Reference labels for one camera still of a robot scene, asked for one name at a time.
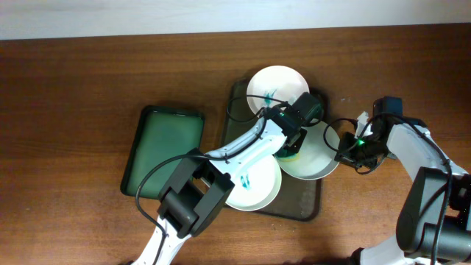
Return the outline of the white plate green stain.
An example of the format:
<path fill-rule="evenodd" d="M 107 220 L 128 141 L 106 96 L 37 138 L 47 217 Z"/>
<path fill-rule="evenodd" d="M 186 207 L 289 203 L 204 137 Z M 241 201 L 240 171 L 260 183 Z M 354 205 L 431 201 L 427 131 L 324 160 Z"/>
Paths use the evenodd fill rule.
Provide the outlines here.
<path fill-rule="evenodd" d="M 240 211 L 257 211 L 269 205 L 280 191 L 282 173 L 270 155 L 231 179 L 235 187 L 226 204 Z"/>

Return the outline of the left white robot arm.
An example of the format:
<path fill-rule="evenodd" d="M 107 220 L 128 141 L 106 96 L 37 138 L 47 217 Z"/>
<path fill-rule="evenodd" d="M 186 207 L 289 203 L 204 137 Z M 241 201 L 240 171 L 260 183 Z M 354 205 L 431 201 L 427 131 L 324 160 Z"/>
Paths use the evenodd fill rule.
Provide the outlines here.
<path fill-rule="evenodd" d="M 262 108 L 256 124 L 226 146 L 206 154 L 195 148 L 155 166 L 146 180 L 166 164 L 178 163 L 157 196 L 157 217 L 141 211 L 155 231 L 136 263 L 170 264 L 183 244 L 219 215 L 237 177 L 271 155 L 290 158 L 297 154 L 307 127 L 318 124 L 323 115 L 321 99 L 305 92 L 292 104 L 277 101 L 273 107 Z"/>

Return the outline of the pale grey-blue plate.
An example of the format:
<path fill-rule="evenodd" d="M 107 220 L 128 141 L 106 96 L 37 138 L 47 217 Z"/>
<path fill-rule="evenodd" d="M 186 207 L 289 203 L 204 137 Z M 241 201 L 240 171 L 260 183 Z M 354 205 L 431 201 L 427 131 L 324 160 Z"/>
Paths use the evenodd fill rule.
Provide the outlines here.
<path fill-rule="evenodd" d="M 313 127 L 307 127 L 299 158 L 289 162 L 277 160 L 281 169 L 301 180 L 317 180 L 329 175 L 339 163 L 334 160 L 336 152 L 324 141 L 326 127 L 327 123 L 323 121 Z"/>

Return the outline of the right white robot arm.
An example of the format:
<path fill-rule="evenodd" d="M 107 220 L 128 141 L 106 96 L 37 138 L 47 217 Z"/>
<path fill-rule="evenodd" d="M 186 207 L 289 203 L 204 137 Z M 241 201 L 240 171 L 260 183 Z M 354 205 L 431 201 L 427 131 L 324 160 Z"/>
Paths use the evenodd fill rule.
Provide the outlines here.
<path fill-rule="evenodd" d="M 397 159 L 412 181 L 395 235 L 359 248 L 349 264 L 457 264 L 470 262 L 470 174 L 438 147 L 427 125 L 403 115 L 400 98 L 385 96 L 373 113 L 351 121 L 335 147 L 336 161 L 369 174 Z"/>

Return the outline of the green and yellow sponge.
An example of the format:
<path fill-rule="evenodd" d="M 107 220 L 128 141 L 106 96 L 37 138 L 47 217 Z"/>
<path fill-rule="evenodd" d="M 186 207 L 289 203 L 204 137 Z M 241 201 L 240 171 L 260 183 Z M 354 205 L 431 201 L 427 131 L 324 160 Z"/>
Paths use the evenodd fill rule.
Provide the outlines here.
<path fill-rule="evenodd" d="M 295 149 L 282 148 L 275 153 L 275 157 L 279 161 L 289 162 L 299 158 L 299 151 Z"/>

